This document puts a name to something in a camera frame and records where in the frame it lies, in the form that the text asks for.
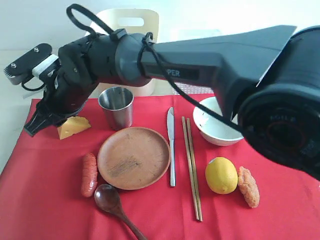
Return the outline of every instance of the knife handle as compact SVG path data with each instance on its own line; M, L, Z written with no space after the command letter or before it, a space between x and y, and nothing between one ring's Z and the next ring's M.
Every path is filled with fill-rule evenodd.
M170 152L171 152L171 163L170 163L170 186L176 186L176 169L175 169L175 142L170 140Z

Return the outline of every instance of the sausage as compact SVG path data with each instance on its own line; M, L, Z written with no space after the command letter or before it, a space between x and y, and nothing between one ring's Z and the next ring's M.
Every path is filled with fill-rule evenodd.
M92 153L83 157L81 194L89 198L94 194L98 184L97 159Z
M238 171L238 186L244 196L244 200L250 208L256 208L259 205L260 194L256 180L251 172L241 166Z

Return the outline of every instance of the wooden plate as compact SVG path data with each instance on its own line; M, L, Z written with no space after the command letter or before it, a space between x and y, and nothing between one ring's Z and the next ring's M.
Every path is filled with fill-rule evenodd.
M170 165L170 147L152 129L128 127L103 143L97 165L110 185L124 190L142 189L165 174Z

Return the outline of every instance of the robotic arm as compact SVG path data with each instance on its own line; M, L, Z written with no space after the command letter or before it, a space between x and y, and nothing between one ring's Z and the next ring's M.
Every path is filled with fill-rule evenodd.
M108 34L78 22L77 10ZM12 84L44 88L24 130L60 126L83 108L99 83L141 87L167 80L193 105L241 132L260 154L320 180L320 26L293 35L279 25L246 33L153 43L152 33L110 29L86 8L67 8L90 35L61 47L42 43L5 68ZM33 77L43 85L25 86ZM223 116L199 104L175 82L213 89ZM238 125L231 122L237 115Z

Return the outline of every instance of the lemon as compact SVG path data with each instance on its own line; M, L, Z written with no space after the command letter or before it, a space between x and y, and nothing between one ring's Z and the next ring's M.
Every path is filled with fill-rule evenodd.
M235 165L225 157L216 157L205 168L205 179L209 188L217 194L232 193L238 184Z

